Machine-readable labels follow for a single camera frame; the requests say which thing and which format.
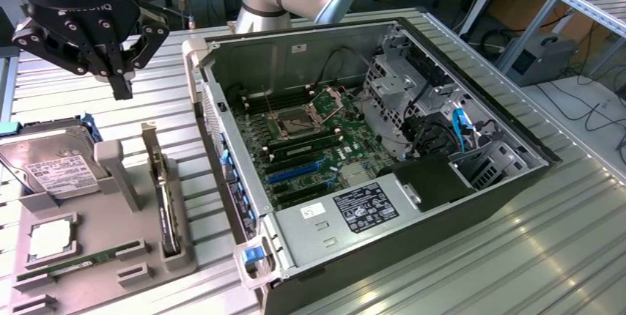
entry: slotted metal surface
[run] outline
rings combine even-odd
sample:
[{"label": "slotted metal surface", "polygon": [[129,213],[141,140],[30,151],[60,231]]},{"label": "slotted metal surface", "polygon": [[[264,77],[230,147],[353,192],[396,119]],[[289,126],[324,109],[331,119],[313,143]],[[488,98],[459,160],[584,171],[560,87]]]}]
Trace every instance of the slotted metal surface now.
[{"label": "slotted metal surface", "polygon": [[626,0],[561,0],[605,28],[626,37]]},{"label": "slotted metal surface", "polygon": [[[483,223],[298,311],[298,314],[617,314],[626,311],[626,191],[583,144],[567,138],[480,56],[428,15],[367,12],[344,21],[405,17],[519,118],[563,164]],[[197,31],[201,36],[225,28]],[[106,84],[74,77],[25,53],[13,119],[94,114],[105,139],[122,140],[125,163],[144,160],[138,123],[156,120],[158,141],[176,158],[196,243],[198,271],[100,307],[94,314],[256,314],[229,260],[233,241],[192,124],[180,43],[173,33],[133,100],[116,102]],[[0,190],[0,311],[5,306],[16,238],[16,183]]]}]

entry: blue pcie slot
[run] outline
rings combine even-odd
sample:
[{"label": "blue pcie slot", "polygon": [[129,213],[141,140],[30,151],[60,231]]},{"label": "blue pcie slot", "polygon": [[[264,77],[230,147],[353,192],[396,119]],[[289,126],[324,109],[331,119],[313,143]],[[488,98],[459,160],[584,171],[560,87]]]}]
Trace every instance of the blue pcie slot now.
[{"label": "blue pcie slot", "polygon": [[305,174],[310,174],[313,172],[317,172],[321,168],[321,162],[317,161],[316,163],[306,165],[304,167],[296,168],[290,171],[286,171],[281,174],[274,174],[273,176],[268,177],[266,182],[269,184],[278,183],[282,181],[286,181],[288,179],[300,177]]}]

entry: power supply label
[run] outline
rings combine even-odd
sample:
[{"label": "power supply label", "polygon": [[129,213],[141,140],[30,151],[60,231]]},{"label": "power supply label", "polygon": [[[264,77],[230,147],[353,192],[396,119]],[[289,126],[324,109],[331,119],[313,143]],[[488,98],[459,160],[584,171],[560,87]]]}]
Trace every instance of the power supply label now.
[{"label": "power supply label", "polygon": [[30,163],[24,168],[50,194],[72,192],[97,184],[81,155]]},{"label": "power supply label", "polygon": [[399,216],[377,183],[336,196],[333,200],[353,233],[361,233]]}]

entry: motherboard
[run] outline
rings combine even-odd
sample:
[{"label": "motherboard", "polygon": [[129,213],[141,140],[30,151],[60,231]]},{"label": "motherboard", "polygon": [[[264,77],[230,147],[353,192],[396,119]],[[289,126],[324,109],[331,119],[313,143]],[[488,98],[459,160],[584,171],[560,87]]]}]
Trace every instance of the motherboard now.
[{"label": "motherboard", "polygon": [[276,209],[367,182],[395,162],[341,87],[242,98],[232,110]]}]

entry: hard drive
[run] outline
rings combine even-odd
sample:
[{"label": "hard drive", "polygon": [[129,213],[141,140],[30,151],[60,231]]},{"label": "hard drive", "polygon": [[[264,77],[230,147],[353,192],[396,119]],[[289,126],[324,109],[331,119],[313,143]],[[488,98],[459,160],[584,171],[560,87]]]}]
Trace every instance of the hard drive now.
[{"label": "hard drive", "polygon": [[90,115],[21,126],[1,124],[0,162],[20,180],[25,194],[66,199],[97,191],[108,176],[93,159],[100,134]]}]

